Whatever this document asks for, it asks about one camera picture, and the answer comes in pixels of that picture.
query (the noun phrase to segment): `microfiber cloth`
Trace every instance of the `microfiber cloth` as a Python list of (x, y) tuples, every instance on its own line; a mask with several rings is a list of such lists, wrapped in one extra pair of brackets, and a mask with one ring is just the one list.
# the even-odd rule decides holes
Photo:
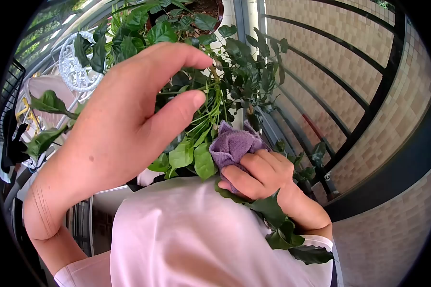
[[(241, 158), (246, 153), (254, 153), (259, 149), (271, 151), (271, 148), (260, 138), (259, 133), (253, 129), (248, 120), (244, 121), (244, 130), (234, 129), (228, 123), (222, 121), (219, 127), (219, 135), (209, 146), (212, 159), (219, 169), (233, 164), (247, 173), (249, 172), (240, 164)], [(224, 181), (228, 181), (222, 173), (220, 177)], [(231, 183), (230, 185), (232, 193), (239, 192)]]

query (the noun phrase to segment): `white t-shirt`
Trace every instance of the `white t-shirt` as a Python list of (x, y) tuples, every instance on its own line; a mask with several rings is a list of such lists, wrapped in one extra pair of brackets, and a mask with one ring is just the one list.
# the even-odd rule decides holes
[[(332, 261), (305, 265), (272, 250), (265, 224), (247, 207), (214, 191), (214, 180), (175, 178), (125, 199), (109, 252), (55, 275), (60, 286), (329, 286)], [(332, 251), (332, 241), (305, 235)]]

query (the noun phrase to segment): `sleeve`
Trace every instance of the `sleeve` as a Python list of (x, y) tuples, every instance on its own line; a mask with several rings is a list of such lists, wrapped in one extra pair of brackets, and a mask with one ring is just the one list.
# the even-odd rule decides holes
[[(324, 247), (327, 251), (332, 251), (333, 243), (328, 238), (318, 235), (302, 235), (305, 238), (304, 245)], [(313, 286), (330, 286), (332, 281), (333, 260), (322, 264), (306, 265), (300, 261), (300, 266), (305, 272)]]

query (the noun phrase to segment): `tiled wall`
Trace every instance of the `tiled wall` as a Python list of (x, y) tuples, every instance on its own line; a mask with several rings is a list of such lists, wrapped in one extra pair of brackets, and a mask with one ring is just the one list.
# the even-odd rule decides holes
[(407, 25), (401, 65), (379, 113), (331, 178), (340, 193), (381, 167), (415, 129), (431, 100), (431, 59), (418, 33)]
[[(394, 15), (371, 1), (342, 1), (376, 16), (383, 15), (385, 21), (394, 24)], [(358, 47), (382, 66), (386, 66), (393, 35), (373, 21), (317, 1), (266, 0), (265, 3), (266, 14), (324, 30)], [(431, 60), (418, 33), (413, 27), (406, 25), (401, 65), (385, 102), (355, 146), (331, 171), (331, 178), (340, 193), (350, 191), (391, 158), (422, 119), (431, 99)], [(267, 34), (277, 39), (286, 38), (291, 46), (333, 71), (368, 103), (374, 97), (382, 75), (340, 44), (309, 30), (269, 18)], [(283, 63), (328, 103), (350, 131), (354, 130), (364, 110), (339, 84), (290, 50), (283, 56)], [(346, 137), (327, 112), (292, 77), (286, 75), (283, 88), (303, 107), (337, 151)], [(313, 135), (311, 127), (295, 107), (287, 102), (283, 95), (278, 98), (278, 103), (287, 107), (314, 144), (316, 135)]]
[(431, 170), (395, 198), (333, 223), (345, 286), (397, 286), (431, 229)]

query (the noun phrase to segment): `skin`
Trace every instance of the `skin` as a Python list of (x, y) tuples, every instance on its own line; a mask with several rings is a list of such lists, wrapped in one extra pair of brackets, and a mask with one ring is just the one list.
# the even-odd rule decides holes
[[(64, 214), (96, 192), (129, 181), (160, 155), (190, 124), (205, 95), (197, 90), (179, 94), (155, 114), (156, 94), (183, 66), (204, 69), (210, 65), (212, 59), (194, 47), (160, 43), (115, 65), (106, 74), (69, 138), (40, 170), (24, 201), (27, 233), (53, 275), (86, 258), (62, 224)], [(278, 202), (283, 211), (307, 234), (330, 238), (329, 217), (293, 184), (293, 165), (291, 168), (284, 159), (258, 151), (241, 162), (255, 178), (234, 166), (222, 172), (252, 199), (268, 197), (280, 184)], [(227, 183), (220, 184), (226, 188)]]

